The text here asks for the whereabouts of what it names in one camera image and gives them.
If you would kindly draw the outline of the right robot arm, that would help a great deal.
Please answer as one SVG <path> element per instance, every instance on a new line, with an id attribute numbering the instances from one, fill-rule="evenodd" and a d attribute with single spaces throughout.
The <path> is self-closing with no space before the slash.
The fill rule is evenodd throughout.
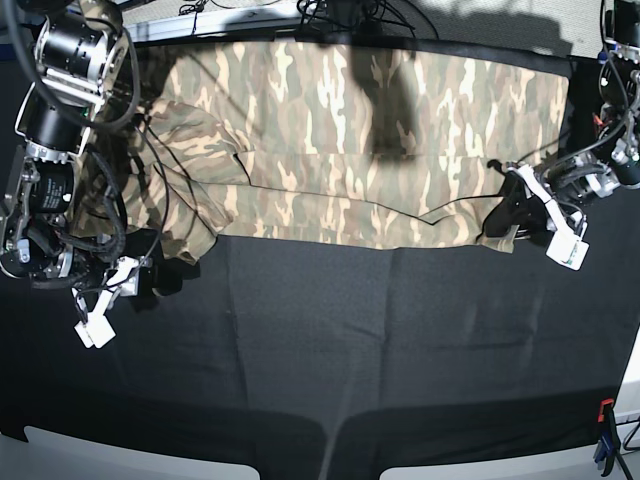
<path id="1" fill-rule="evenodd" d="M 141 99 L 134 42 L 116 1 L 5 1 L 10 39 L 31 82 L 20 107 L 16 150 L 1 200 L 1 269 L 42 290 L 69 289 L 83 325 L 85 295 L 116 294 L 128 228 L 113 167 L 94 145 L 120 133 Z M 102 176 L 108 233 L 82 238 L 78 162 Z"/>

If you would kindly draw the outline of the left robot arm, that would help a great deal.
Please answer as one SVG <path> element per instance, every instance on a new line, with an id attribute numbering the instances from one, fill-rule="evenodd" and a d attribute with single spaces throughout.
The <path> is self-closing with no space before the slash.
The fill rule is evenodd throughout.
<path id="1" fill-rule="evenodd" d="M 618 188 L 639 187 L 639 3 L 615 1 L 599 7 L 598 93 L 592 115 L 594 141 L 531 168 L 522 160 L 489 164 L 504 177 L 503 201 L 487 217 L 483 233 L 517 239 L 587 227 L 584 207 Z"/>

